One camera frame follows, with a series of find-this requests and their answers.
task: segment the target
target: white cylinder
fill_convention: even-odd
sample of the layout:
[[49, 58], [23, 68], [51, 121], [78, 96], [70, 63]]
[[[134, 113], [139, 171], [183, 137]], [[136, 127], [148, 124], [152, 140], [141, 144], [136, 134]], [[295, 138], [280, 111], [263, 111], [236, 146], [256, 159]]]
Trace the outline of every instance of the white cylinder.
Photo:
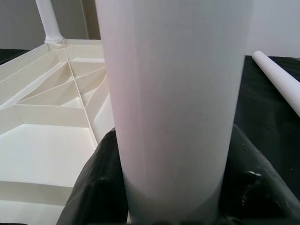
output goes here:
[[252, 58], [300, 116], [300, 83], [261, 51], [255, 52]]
[[97, 0], [133, 221], [216, 217], [250, 0]]
[[64, 37], [60, 34], [51, 0], [36, 0], [39, 15], [45, 30], [45, 42], [62, 43]]

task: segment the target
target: white wall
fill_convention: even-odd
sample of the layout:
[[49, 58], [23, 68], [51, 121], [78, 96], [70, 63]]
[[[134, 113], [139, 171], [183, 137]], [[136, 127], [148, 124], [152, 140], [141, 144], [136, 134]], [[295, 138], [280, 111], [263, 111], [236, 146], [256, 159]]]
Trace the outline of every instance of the white wall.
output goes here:
[[300, 57], [300, 0], [254, 0], [247, 54]]
[[[81, 0], [52, 0], [65, 38], [87, 39]], [[45, 32], [35, 0], [0, 0], [0, 48], [33, 49]]]

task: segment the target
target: white pipe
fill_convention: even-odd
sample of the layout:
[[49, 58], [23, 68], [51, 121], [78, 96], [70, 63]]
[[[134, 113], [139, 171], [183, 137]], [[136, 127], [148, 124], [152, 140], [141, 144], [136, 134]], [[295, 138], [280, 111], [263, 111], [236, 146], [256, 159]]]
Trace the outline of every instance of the white pipe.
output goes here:
[[297, 115], [300, 116], [300, 82], [261, 51], [255, 52], [252, 58]]
[[216, 217], [250, 0], [97, 0], [129, 213]]
[[60, 34], [51, 0], [36, 0], [39, 15], [45, 30], [45, 42], [61, 44], [64, 37]]

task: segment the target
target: white plastic model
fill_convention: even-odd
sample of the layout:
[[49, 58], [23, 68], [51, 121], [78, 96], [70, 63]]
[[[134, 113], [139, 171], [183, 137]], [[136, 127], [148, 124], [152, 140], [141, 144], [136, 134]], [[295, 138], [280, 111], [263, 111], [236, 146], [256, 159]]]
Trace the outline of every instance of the white plastic model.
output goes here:
[[7, 201], [48, 204], [56, 220], [113, 127], [101, 41], [47, 43], [0, 66], [0, 222], [35, 223], [36, 210], [15, 220]]

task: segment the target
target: white tube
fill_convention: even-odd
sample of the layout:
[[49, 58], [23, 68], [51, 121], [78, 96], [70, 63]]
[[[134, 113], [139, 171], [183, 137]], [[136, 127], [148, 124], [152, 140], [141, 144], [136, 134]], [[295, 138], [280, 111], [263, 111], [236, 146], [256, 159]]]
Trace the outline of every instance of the white tube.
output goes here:
[[261, 51], [255, 52], [252, 58], [300, 116], [300, 83]]
[[96, 1], [133, 221], [216, 217], [251, 4]]
[[45, 42], [62, 43], [64, 37], [60, 34], [51, 0], [36, 0], [39, 15], [45, 30]]

